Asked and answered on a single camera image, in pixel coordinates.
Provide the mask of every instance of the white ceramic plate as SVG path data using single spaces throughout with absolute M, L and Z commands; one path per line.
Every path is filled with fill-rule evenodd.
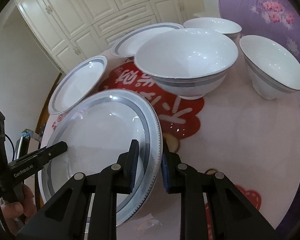
M 300 63 L 283 46 L 268 38 L 247 35 L 240 47 L 249 60 L 288 88 L 300 90 Z
M 110 52 L 116 57 L 133 57 L 138 49 L 152 37 L 176 29 L 183 29 L 183 26 L 176 23 L 157 23 L 139 28 L 118 39 Z
M 53 92 L 48 105 L 49 114 L 62 114 L 78 104 L 98 83 L 106 66 L 105 56 L 95 56 L 71 70 Z
M 199 78 L 231 67 L 238 57 L 227 36 L 205 29 L 162 33 L 143 44 L 134 63 L 144 73 L 162 78 Z
M 132 139 L 139 142 L 136 182 L 130 195 L 117 197 L 117 224 L 146 200 L 159 171 L 162 133 L 152 106 L 128 90 L 97 93 L 73 108 L 52 134 L 47 147 L 65 141 L 68 151 L 42 170 L 40 191 L 46 202 L 75 173 L 95 174 L 116 163 Z
M 203 28 L 213 30 L 222 34 L 239 33 L 242 28 L 239 24 L 221 18 L 202 17 L 186 21 L 185 28 Z

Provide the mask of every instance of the cabinet handle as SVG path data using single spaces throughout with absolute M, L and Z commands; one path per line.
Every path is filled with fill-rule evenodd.
M 123 16 L 123 17 L 119 18 L 118 21 L 122 21 L 124 19 L 127 19 L 128 17 L 129 17 L 129 15 Z
M 52 10 L 52 8 L 51 8 L 50 5 L 48 5 L 48 6 L 46 7 L 46 11 L 47 11 L 48 14 L 52 14 L 53 10 Z
M 77 54 L 77 55 L 81 54 L 81 51 L 78 49 L 78 47 L 74 47 L 73 50 L 74 50 L 75 54 Z

